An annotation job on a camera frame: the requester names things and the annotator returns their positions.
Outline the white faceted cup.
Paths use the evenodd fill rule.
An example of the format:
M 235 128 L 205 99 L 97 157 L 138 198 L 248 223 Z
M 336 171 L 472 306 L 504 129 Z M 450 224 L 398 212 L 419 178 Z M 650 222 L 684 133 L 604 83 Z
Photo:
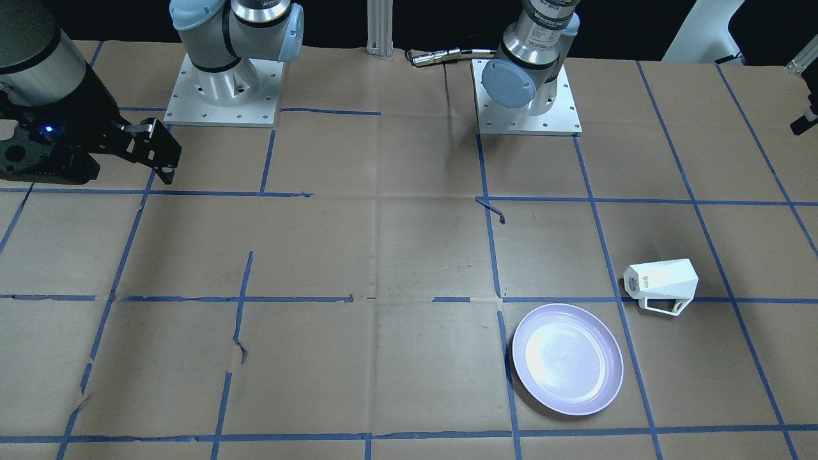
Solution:
M 672 317 L 693 301 L 698 280 L 687 258 L 632 264 L 623 273 L 623 287 L 639 308 Z

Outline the lilac plate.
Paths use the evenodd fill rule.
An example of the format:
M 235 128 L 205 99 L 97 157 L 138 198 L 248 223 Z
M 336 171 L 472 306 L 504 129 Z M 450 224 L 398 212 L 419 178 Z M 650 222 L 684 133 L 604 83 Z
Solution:
M 550 303 L 528 312 L 514 330 L 511 359 L 521 384 L 549 410 L 571 417 L 605 410 L 624 381 L 624 356 L 595 314 Z

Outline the brown paper table cover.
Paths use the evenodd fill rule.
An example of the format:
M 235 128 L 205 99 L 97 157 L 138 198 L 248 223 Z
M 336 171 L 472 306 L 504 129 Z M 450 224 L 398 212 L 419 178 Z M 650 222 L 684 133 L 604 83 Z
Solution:
M 816 458 L 816 130 L 775 66 L 570 59 L 582 136 L 480 134 L 467 62 L 302 50 L 277 127 L 172 127 L 2 183 L 3 459 Z M 678 317 L 630 265 L 690 259 Z M 511 359 L 566 303 L 623 353 L 556 413 Z

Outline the aluminium frame post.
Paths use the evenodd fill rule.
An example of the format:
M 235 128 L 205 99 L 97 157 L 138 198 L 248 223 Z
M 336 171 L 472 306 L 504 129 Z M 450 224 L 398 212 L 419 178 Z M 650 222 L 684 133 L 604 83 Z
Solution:
M 382 60 L 392 60 L 392 0 L 368 0 L 366 2 L 366 52 Z

